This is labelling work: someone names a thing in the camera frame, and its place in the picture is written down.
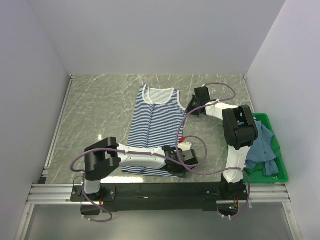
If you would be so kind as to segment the blue white striped tank top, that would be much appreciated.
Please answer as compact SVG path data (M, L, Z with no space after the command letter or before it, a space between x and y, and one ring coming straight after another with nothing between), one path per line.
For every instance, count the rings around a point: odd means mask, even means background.
M178 128L185 116L179 90L157 89L142 84L135 102L127 146L147 149L175 147L176 140L183 136L183 129Z

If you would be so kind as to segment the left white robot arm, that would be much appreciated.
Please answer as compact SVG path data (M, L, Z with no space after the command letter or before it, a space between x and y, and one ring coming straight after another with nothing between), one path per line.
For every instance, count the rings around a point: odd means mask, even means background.
M142 172L164 171L175 177L184 177L186 169L179 160L190 168L197 165L198 158L191 144L186 149L176 150L169 145L154 148L140 148L117 143L115 137L107 137L85 149L85 179L82 195L88 201L96 200L100 195L101 180L108 177L117 168L139 167Z

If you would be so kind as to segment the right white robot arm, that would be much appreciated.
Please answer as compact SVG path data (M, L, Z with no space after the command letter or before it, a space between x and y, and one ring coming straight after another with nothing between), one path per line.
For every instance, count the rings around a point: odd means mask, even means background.
M248 105L230 105L220 100L211 100L206 86L194 89L194 95L186 108L192 115L204 114L222 120L223 132L228 144L226 168L222 173L219 193L230 200L243 185L243 170L248 152L259 133Z

